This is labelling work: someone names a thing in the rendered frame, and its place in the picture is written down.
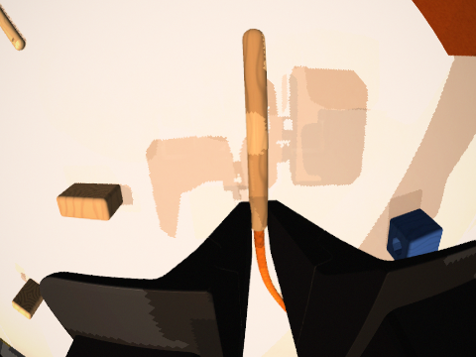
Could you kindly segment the thin wooden stick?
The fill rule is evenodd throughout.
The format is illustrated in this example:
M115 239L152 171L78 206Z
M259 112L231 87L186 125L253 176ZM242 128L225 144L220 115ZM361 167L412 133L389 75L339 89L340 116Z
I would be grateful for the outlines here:
M13 44L13 47L17 49L17 52L22 51L25 47L25 41L23 40L23 37L20 36L20 33L17 33L16 28L13 27L13 24L11 24L11 21L9 21L7 15L5 15L5 12L3 12L1 7L0 27L3 29L3 32L5 32L5 36L8 36L8 39L11 40L11 43Z

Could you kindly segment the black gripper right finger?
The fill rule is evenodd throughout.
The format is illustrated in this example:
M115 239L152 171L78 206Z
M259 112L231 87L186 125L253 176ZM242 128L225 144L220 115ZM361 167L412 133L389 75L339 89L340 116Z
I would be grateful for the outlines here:
M476 241L385 261L267 202L270 254L297 357L361 357L386 314L476 279Z

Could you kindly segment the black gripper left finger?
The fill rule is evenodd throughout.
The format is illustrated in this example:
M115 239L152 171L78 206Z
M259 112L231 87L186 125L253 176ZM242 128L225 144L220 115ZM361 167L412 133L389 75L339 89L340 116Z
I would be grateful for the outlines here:
M72 340L243 357L251 263L251 209L241 201L163 277L59 271L41 279L40 293Z

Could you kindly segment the blue square block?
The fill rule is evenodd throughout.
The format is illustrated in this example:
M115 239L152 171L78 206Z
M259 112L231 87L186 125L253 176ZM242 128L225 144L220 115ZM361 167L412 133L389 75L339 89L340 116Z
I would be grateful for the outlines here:
M418 209L390 218L388 246L394 261L437 251L443 227Z

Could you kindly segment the wooden stick with orange string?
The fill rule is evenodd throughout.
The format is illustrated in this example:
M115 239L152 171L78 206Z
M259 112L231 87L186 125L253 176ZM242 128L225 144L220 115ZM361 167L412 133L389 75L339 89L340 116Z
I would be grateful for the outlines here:
M265 229L269 202L269 114L267 114L266 44L261 29L243 33L243 76L245 76L247 194L254 230L259 274L267 290L286 312L266 262Z

